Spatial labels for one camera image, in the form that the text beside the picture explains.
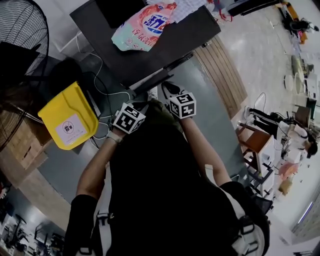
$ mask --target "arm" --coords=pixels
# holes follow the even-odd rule
[[[206,176],[205,165],[212,165],[213,177],[219,187],[224,183],[231,182],[224,163],[194,120],[185,118],[180,120],[180,123],[202,175]]]
[[[114,128],[113,133],[123,138],[126,134]],[[106,164],[110,161],[117,148],[112,138],[106,138],[103,145],[84,169],[76,190],[76,195],[89,195],[99,199],[104,188],[106,177]]]

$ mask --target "label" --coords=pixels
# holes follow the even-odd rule
[[[156,12],[153,13],[143,20],[143,28],[151,35],[159,37],[164,31],[168,17],[163,14]]]
[[[78,138],[87,133],[77,114],[70,116],[59,124],[55,130],[66,146],[73,144]]]

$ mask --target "desk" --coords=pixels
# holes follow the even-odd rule
[[[91,0],[70,14],[86,39],[118,81],[128,88],[136,82],[165,68],[158,79],[168,78],[167,67],[197,47],[205,44],[221,30],[204,6],[178,24],[165,27],[158,42],[149,51],[120,51],[111,37],[116,29],[110,28],[97,3]]]

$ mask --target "yellow bin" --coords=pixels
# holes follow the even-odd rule
[[[38,113],[60,149],[72,150],[92,137],[99,121],[84,93],[74,82]]]

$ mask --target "tiled floor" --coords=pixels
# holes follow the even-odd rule
[[[293,103],[303,104],[305,99],[293,96],[284,87],[284,76],[291,74],[291,55],[297,50],[281,23],[281,15],[275,6],[238,15],[233,22],[220,23],[220,39],[229,51],[239,71],[248,97],[242,110],[231,120],[234,127],[243,119],[245,105],[266,113],[293,110]]]

